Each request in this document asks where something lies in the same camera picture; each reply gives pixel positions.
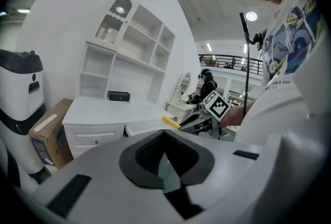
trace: black lid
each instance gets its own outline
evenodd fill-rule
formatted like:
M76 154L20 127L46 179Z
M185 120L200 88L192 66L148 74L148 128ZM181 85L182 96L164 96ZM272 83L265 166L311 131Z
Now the black lid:
M0 67L18 74L29 74L43 70L40 57L29 52L0 50Z

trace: ceiling light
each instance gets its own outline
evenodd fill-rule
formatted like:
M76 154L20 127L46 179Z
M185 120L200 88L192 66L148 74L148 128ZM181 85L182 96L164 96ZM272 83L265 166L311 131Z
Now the ceiling light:
M209 51L213 51L213 50L212 50L212 47L210 46L209 43L207 43L207 47L208 47Z
M118 13L124 13L124 12L125 12L125 9L124 9L123 7L121 7L121 6L117 6L117 7L116 7L116 11L117 11Z
M29 9L17 9L17 11L20 13L29 13L30 12Z
M256 21L257 18L258 18L258 15L253 11L249 11L248 13L246 13L246 19L248 21L251 21L251 22Z

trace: person in black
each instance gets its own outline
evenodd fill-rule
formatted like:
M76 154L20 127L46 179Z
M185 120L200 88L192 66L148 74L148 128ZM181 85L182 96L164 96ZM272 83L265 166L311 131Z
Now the person in black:
M204 83L200 90L200 96L195 95L192 101L193 104L201 103L208 94L210 94L212 91L215 91L217 88L217 83L214 81L213 74L209 69L204 69L199 75L199 78L202 78Z

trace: cardboard box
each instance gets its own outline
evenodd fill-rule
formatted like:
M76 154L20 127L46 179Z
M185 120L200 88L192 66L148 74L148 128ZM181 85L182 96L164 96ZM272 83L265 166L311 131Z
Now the cardboard box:
M72 160L62 126L62 120L71 103L72 100L62 99L29 131L29 136L39 158L52 174Z

